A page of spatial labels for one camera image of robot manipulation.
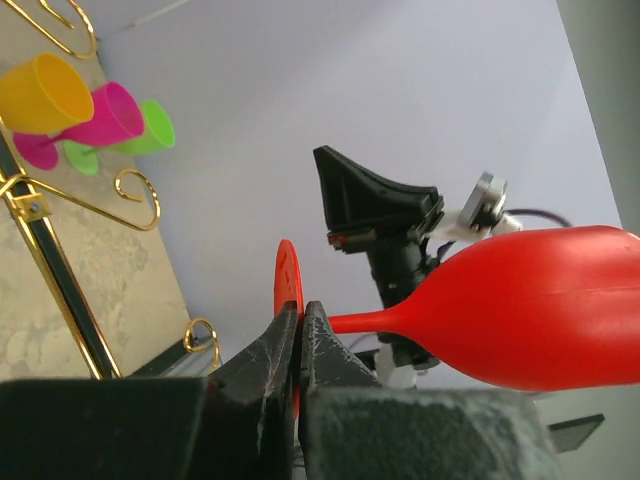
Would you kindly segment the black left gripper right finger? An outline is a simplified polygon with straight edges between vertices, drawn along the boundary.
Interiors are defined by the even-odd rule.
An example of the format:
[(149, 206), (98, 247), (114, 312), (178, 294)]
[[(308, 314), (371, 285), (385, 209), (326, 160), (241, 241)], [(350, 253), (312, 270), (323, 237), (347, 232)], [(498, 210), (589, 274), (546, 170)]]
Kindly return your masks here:
[(522, 394), (383, 387), (318, 301), (302, 333), (299, 439), (310, 479), (560, 479), (546, 427)]

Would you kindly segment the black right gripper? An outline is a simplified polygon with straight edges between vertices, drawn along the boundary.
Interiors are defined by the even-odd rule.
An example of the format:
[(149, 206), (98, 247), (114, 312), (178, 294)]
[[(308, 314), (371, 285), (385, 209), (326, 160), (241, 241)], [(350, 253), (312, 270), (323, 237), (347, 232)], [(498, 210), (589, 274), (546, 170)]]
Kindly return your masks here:
[(329, 244), (346, 254), (364, 253), (382, 306), (406, 300), (438, 266), (417, 232), (442, 217), (435, 187), (384, 178), (330, 146), (313, 150)]

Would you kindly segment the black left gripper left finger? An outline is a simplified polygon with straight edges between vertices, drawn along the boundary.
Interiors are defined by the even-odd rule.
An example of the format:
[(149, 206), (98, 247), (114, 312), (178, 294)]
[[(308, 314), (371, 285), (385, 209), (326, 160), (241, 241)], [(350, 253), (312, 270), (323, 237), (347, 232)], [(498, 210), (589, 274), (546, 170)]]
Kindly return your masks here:
[(299, 314), (206, 377), (1, 386), (5, 479), (288, 479)]

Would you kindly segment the green plastic wine glass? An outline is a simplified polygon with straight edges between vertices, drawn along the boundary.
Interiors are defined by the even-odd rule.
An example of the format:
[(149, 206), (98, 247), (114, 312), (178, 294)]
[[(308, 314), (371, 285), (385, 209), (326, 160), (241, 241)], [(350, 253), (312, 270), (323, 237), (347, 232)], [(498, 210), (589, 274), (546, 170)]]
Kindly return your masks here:
[(81, 174), (95, 176), (99, 170), (98, 153), (102, 150), (140, 156), (173, 148), (176, 134), (164, 107), (156, 100), (147, 99), (140, 104), (140, 110), (145, 124), (142, 135), (107, 147), (90, 147), (71, 140), (63, 141), (62, 149), (71, 166)]

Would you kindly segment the red plastic wine glass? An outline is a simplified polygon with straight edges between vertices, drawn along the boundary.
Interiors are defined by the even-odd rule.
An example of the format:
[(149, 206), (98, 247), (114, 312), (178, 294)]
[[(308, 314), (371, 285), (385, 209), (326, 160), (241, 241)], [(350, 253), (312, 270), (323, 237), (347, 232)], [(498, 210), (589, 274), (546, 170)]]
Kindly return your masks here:
[(623, 229), (524, 230), (453, 255), (400, 303), (331, 316), (390, 333), (497, 387), (555, 392), (639, 380), (639, 239)]

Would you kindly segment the pink plastic wine glass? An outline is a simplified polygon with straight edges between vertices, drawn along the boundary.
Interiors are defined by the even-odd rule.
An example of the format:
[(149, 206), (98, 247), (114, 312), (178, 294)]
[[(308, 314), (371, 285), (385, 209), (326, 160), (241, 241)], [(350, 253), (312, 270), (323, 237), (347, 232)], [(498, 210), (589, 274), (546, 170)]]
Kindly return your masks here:
[(108, 82), (92, 92), (94, 115), (88, 122), (53, 136), (14, 133), (14, 144), (29, 164), (51, 170), (58, 164), (57, 144), (69, 163), (80, 173), (96, 175), (97, 151), (128, 141), (144, 133), (140, 107), (131, 93), (117, 82)]

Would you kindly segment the orange plastic wine glass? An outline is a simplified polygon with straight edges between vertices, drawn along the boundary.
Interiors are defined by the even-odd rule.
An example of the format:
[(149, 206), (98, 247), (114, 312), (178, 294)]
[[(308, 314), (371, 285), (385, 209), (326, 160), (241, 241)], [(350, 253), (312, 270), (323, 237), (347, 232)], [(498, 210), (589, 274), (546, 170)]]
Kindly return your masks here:
[(44, 135), (90, 121), (91, 91), (77, 70), (42, 53), (1, 75), (1, 119), (11, 131)]

